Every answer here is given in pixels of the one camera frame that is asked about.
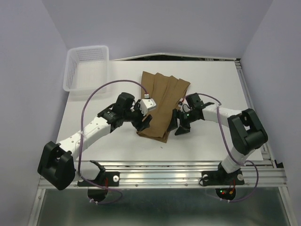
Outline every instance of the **black mount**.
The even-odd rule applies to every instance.
[[[75,177],[73,157],[52,141],[44,146],[38,173],[58,190],[65,189]]]
[[[244,185],[245,181],[239,180],[239,175],[243,175],[240,169],[234,171],[233,173],[227,173],[222,164],[220,163],[217,170],[214,171],[202,171],[202,178],[199,181],[201,186],[230,186],[230,184],[235,181],[236,185]]]
[[[119,186],[119,181],[114,182],[113,177],[114,176],[120,177],[120,172],[118,172],[118,171],[107,172],[105,167],[100,165],[98,162],[96,162],[96,161],[90,161],[90,162],[95,164],[96,166],[98,166],[98,168],[100,170],[97,177],[95,178],[95,180],[91,180],[91,182],[104,187],[104,186],[106,186],[106,180],[107,180],[107,182],[108,182],[107,186],[109,186],[109,187],[118,187]],[[88,183],[86,181],[77,182],[77,186],[78,187],[93,187],[93,185],[91,185],[90,183]]]
[[[203,109],[209,105],[213,105],[214,103],[208,102],[205,103],[199,98],[197,93],[191,94],[186,97],[186,101],[188,103],[189,111],[182,112],[180,110],[174,109],[173,115],[170,121],[170,124],[167,128],[167,131],[172,131],[178,128],[178,120],[180,120],[180,126],[175,132],[175,135],[181,135],[190,132],[190,123],[197,120],[205,120],[203,115]]]
[[[283,165],[283,162],[277,162],[276,160],[275,160],[275,164],[276,164],[276,167],[277,168],[284,168],[284,165]]]

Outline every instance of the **metal panel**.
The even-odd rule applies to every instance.
[[[238,189],[237,197],[251,189]],[[86,190],[47,190],[39,226],[262,226],[289,225],[279,190],[259,188],[243,202],[226,203],[213,190],[131,190],[112,205],[89,203]],[[109,193],[108,199],[116,198]]]

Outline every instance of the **aluminum frame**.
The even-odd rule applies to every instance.
[[[247,105],[251,108],[254,108],[240,62],[234,62],[238,71]],[[279,192],[289,219],[289,223],[292,226],[296,226],[297,220],[293,212],[291,198],[287,189],[285,170],[276,168],[274,156],[268,144],[263,145],[261,153],[263,156],[263,161],[254,162],[258,167],[260,174],[258,187],[279,188]],[[201,178],[201,172],[204,170],[216,170],[219,161],[100,161],[99,163],[105,166],[107,171],[120,172],[120,181],[118,189],[189,189],[220,187],[202,187],[198,184]],[[253,187],[256,181],[256,172],[254,167],[246,165],[242,167],[242,171],[244,175],[245,185],[237,187]],[[39,214],[46,189],[55,189],[55,187],[41,177],[28,226],[36,226],[38,223]],[[87,187],[78,187],[77,182],[72,182],[66,189],[87,189]]]

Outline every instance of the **metal rail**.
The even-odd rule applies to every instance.
[[[258,187],[282,187],[286,186],[284,169],[275,169],[270,165],[258,162],[259,184]],[[219,162],[196,161],[163,161],[163,162],[99,162],[106,171],[119,171],[119,189],[144,189],[144,188],[218,188],[220,186],[202,187],[198,184],[202,177],[202,171],[216,170]],[[245,185],[238,187],[253,187],[256,182],[256,171],[252,166],[242,167]],[[39,183],[40,189],[55,188],[44,178]],[[82,189],[77,182],[71,183],[66,189]]]

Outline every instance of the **folded cloth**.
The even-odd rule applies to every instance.
[[[142,73],[141,84],[146,88],[151,98],[157,104],[157,108],[150,112],[152,120],[150,127],[137,132],[142,137],[155,139],[166,143],[173,109],[177,108],[178,101],[186,95],[190,82],[177,79],[174,76],[164,76],[160,73]],[[144,90],[141,91],[141,98],[144,98]]]

